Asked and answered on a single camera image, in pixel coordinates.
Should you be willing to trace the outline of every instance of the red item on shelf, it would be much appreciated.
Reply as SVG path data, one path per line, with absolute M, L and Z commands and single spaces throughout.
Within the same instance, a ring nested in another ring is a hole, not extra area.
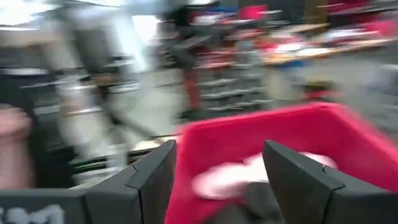
M 268 11 L 267 5 L 261 6 L 246 6 L 239 12 L 241 19 L 262 19 L 266 16 L 265 12 Z
M 195 22 L 195 18 L 201 16 L 201 13 L 199 12 L 193 12 L 189 15 L 189 21 L 190 22 Z
M 228 24 L 232 24 L 233 22 L 234 22 L 233 19 L 227 18 L 227 19 L 220 19 L 220 20 L 218 21 L 218 24 L 221 24 L 221 25 L 228 25 Z
M 393 20 L 369 22 L 364 25 L 367 31 L 377 31 L 382 37 L 396 34 L 397 22 Z
M 260 49 L 266 50 L 266 52 L 272 52 L 272 53 L 274 53 L 274 50 L 275 50 L 276 48 L 278 48 L 279 45 L 280 45 L 280 44 L 278 44 L 278 43 L 270 43 L 270 42 L 268 42 L 268 43 L 263 43 L 263 44 L 261 44 L 261 45 L 259 46 L 259 48 L 260 48 Z
M 320 91 L 311 91 L 309 93 L 306 93 L 305 95 L 307 98 L 312 99 L 312 98 L 320 98 L 323 96 L 328 96 L 328 95 L 333 95 L 334 91 L 331 90 L 320 90 Z
M 328 8 L 328 12 L 341 12 L 348 9 L 354 9 L 356 7 L 363 7 L 371 3 L 369 0 L 331 0 L 329 1 L 329 5 L 333 7 Z M 377 13 L 364 13 L 364 14 L 355 14 L 351 16 L 351 22 L 353 24 L 361 24 L 365 22 L 372 22 L 378 19 Z

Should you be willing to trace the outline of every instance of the red box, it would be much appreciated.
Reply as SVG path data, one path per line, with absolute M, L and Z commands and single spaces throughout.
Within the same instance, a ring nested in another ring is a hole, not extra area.
M 240 19 L 262 19 L 266 17 L 268 11 L 267 5 L 261 6 L 246 6 L 239 12 Z
M 165 224 L 200 223 L 231 200 L 204 200 L 192 191 L 197 174 L 223 162 L 262 152 L 264 140 L 332 158 L 340 171 L 398 191 L 394 143 L 343 106 L 329 103 L 284 108 L 193 123 L 177 148 L 175 180 Z

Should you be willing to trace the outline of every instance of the white cloth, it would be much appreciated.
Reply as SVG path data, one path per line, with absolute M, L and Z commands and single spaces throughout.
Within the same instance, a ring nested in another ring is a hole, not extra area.
M 301 153 L 324 165 L 337 168 L 336 163 L 327 156 Z M 192 187 L 199 197 L 224 200 L 240 196 L 245 186 L 251 182 L 269 182 L 262 153 L 248 157 L 243 163 L 225 162 L 211 167 L 193 179 Z

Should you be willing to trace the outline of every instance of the white fabric item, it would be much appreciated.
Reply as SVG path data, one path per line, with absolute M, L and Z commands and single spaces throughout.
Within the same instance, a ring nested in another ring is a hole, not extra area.
M 219 15 L 196 16 L 195 25 L 212 25 L 220 18 Z
M 337 168 L 336 163 L 327 156 L 301 153 L 324 165 Z M 193 179 L 192 187 L 199 197 L 225 200 L 240 196 L 244 187 L 251 182 L 269 182 L 262 153 L 246 158 L 243 163 L 225 162 L 211 167 Z
M 188 1 L 189 6 L 205 6 L 216 2 L 217 0 L 190 0 Z

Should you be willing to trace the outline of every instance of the black panel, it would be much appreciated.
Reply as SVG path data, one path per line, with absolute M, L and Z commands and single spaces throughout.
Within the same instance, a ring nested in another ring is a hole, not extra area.
M 397 194 L 266 141 L 264 164 L 288 224 L 397 223 Z
M 321 224 L 331 192 L 344 185 L 325 175 L 319 162 L 274 141 L 266 141 L 263 158 L 286 223 Z
M 176 143 L 167 141 L 134 163 L 137 172 L 127 186 L 137 189 L 142 203 L 143 224 L 162 224 L 174 181 Z
M 3 223 L 90 224 L 84 190 L 1 190 Z
M 88 189 L 86 200 L 93 224 L 141 224 L 138 190 L 126 181 L 136 173 L 133 166 Z

